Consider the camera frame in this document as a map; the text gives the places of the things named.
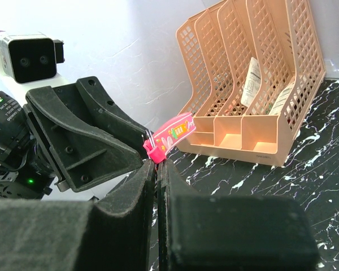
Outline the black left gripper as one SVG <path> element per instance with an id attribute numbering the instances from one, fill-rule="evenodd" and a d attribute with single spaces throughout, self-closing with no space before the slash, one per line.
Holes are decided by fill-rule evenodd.
<path id="1" fill-rule="evenodd" d="M 51 194 L 55 175 L 60 191 L 81 192 L 143 164 L 136 150 L 74 115 L 54 88 L 25 98 L 34 135 L 22 106 L 0 91 L 0 199 L 40 200 Z"/>

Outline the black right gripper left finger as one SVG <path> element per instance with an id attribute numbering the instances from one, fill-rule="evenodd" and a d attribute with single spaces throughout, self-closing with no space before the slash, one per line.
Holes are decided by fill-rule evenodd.
<path id="1" fill-rule="evenodd" d="M 0 270 L 146 270 L 154 163 L 97 202 L 0 192 Z"/>

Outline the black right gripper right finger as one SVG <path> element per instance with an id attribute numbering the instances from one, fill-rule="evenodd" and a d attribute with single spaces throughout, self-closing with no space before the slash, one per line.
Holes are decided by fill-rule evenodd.
<path id="1" fill-rule="evenodd" d="M 302 207 L 282 196 L 208 195 L 171 160 L 158 167 L 160 270 L 315 270 L 319 250 Z"/>

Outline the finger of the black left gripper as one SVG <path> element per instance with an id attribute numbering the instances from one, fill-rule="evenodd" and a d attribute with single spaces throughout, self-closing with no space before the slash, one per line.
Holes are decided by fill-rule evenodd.
<path id="1" fill-rule="evenodd" d="M 147 158 L 143 148 L 147 128 L 130 118 L 109 96 L 95 76 L 57 86 L 56 95 L 79 119 L 98 127 Z"/>

